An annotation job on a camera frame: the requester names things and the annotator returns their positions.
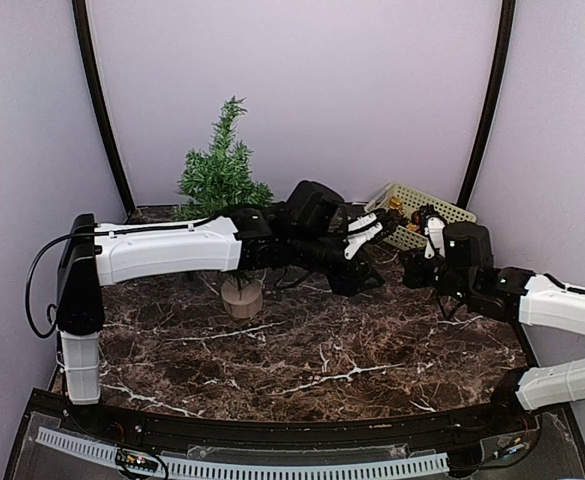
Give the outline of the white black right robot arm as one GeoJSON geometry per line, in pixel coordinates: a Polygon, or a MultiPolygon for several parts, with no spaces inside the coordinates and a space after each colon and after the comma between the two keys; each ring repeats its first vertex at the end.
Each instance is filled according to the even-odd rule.
{"type": "MultiPolygon", "coordinates": [[[[489,230],[457,222],[431,233],[422,249],[401,254],[403,283],[433,288],[468,311],[511,325],[549,327],[585,335],[585,287],[548,273],[494,265],[489,230]]],[[[523,411],[585,399],[585,358],[507,372],[482,413],[493,434],[506,432],[523,411]]]]}

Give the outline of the small green christmas tree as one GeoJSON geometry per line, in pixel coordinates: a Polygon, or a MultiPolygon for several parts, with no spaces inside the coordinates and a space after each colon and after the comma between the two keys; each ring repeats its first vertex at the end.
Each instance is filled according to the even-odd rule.
{"type": "MultiPolygon", "coordinates": [[[[223,102],[208,149],[191,149],[178,181],[186,201],[173,209],[176,220],[202,219],[230,206],[263,207],[272,203],[270,187],[252,179],[252,150],[237,138],[237,123],[247,113],[236,96],[223,102]]],[[[263,286],[249,272],[230,272],[221,287],[227,313],[235,319],[255,316],[263,307],[263,286]]]]}

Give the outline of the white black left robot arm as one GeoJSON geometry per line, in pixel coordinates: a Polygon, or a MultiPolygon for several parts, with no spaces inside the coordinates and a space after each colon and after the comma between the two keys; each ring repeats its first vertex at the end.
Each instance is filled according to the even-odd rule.
{"type": "Polygon", "coordinates": [[[308,180],[285,201],[227,206],[199,220],[117,225],[77,216],[68,234],[48,244],[64,250],[56,304],[47,311],[49,332],[60,336],[75,421],[92,436],[113,427],[112,412],[99,403],[102,287],[164,274],[296,266],[325,275],[332,293],[351,297],[383,284],[362,248],[396,226],[396,215],[384,209],[349,218],[338,193],[308,180]]]}

